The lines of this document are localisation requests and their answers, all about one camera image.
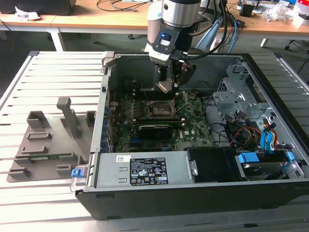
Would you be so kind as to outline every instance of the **green circuit board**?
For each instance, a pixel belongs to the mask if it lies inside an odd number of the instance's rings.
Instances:
[[[135,100],[126,95],[115,108],[114,152],[179,151],[192,146],[213,146],[203,117],[201,98],[182,92],[174,100]],[[140,127],[166,126],[171,137],[141,139]]]

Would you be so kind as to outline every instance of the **blue cable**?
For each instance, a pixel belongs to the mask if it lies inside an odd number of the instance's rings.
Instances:
[[[233,41],[232,41],[232,44],[230,46],[230,49],[228,50],[228,53],[230,53],[230,51],[233,49],[234,47],[234,43],[235,43],[235,38],[236,38],[236,34],[237,34],[237,23],[235,21],[235,19],[233,19],[234,21],[234,24],[235,24],[235,33],[234,33],[234,37],[233,37]]]

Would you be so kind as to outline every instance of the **warning label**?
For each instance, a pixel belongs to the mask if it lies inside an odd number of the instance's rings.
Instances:
[[[165,158],[131,159],[130,173],[133,186],[169,183]]]

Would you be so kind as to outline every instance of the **motherboard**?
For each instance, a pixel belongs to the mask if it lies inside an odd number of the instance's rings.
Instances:
[[[181,151],[213,146],[198,92],[132,92],[111,103],[114,152]]]

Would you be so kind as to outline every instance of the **gray carpet floor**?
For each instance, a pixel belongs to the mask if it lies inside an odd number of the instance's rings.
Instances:
[[[45,32],[7,32],[8,40],[0,41],[0,96],[18,72],[30,50],[55,51],[52,41],[47,39]],[[90,34],[63,33],[62,37],[67,51],[116,51],[139,52],[146,45],[146,35],[133,35],[135,39],[129,40],[127,35],[98,34],[98,42],[91,42]],[[290,50],[284,50],[288,40],[270,40],[267,48],[261,48],[259,39],[240,38],[232,52],[235,53],[280,53],[296,71],[309,57],[309,43],[298,41],[291,44]],[[309,62],[302,69],[300,76],[309,80]]]

